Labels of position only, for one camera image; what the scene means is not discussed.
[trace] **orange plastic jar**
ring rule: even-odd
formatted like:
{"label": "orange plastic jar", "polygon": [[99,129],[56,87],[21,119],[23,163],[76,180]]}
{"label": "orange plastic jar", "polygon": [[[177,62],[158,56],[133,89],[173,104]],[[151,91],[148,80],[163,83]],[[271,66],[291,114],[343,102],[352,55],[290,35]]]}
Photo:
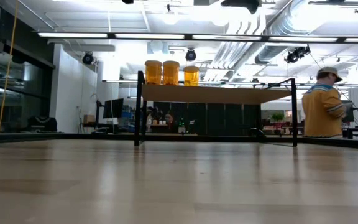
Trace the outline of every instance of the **orange plastic jar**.
{"label": "orange plastic jar", "polygon": [[199,69],[196,66],[187,66],[185,72],[185,86],[198,86]]}
{"label": "orange plastic jar", "polygon": [[166,61],[163,64],[163,84],[178,85],[179,84],[179,62]]}
{"label": "orange plastic jar", "polygon": [[146,84],[161,85],[161,65],[159,61],[148,60],[146,65]]}

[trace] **white cap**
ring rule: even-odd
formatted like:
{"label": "white cap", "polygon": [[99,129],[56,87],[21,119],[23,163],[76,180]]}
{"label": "white cap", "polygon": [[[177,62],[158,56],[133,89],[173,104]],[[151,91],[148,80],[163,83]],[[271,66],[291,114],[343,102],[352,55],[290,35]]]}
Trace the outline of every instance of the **white cap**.
{"label": "white cap", "polygon": [[335,82],[342,81],[342,78],[338,75],[338,70],[336,70],[336,68],[334,67],[327,66],[327,67],[320,68],[320,70],[318,70],[317,72],[317,75],[320,73],[332,73],[336,76]]}

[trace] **jar lid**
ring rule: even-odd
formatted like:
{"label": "jar lid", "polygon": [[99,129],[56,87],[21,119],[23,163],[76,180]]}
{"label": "jar lid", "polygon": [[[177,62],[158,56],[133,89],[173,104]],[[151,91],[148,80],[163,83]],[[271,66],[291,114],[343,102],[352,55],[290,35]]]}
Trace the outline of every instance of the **jar lid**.
{"label": "jar lid", "polygon": [[162,63],[159,61],[148,60],[144,63],[146,66],[161,66]]}
{"label": "jar lid", "polygon": [[198,72],[197,66],[187,66],[183,69],[185,72]]}
{"label": "jar lid", "polygon": [[162,65],[176,65],[178,67],[180,66],[179,62],[176,61],[166,61]]}

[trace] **bottle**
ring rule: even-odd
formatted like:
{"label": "bottle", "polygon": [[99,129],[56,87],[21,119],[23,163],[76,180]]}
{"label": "bottle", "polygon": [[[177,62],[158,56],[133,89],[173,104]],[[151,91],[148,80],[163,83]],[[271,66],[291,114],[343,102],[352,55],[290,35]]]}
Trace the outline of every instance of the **bottle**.
{"label": "bottle", "polygon": [[185,72],[185,86],[198,86],[198,67],[187,66],[183,71]]}
{"label": "bottle", "polygon": [[179,125],[178,133],[185,134],[186,127],[185,127],[185,120],[183,118],[180,118],[178,125]]}
{"label": "bottle", "polygon": [[146,84],[161,85],[162,63],[159,61],[148,60],[146,65]]}
{"label": "bottle", "polygon": [[163,84],[179,85],[179,62],[166,61],[163,64]]}

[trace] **wooden table surface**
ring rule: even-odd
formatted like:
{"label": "wooden table surface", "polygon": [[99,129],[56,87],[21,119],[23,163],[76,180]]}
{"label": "wooden table surface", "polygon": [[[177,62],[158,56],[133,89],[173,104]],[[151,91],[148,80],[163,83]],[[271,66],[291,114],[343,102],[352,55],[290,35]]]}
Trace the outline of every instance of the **wooden table surface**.
{"label": "wooden table surface", "polygon": [[358,150],[53,140],[0,144],[0,223],[358,224]]}

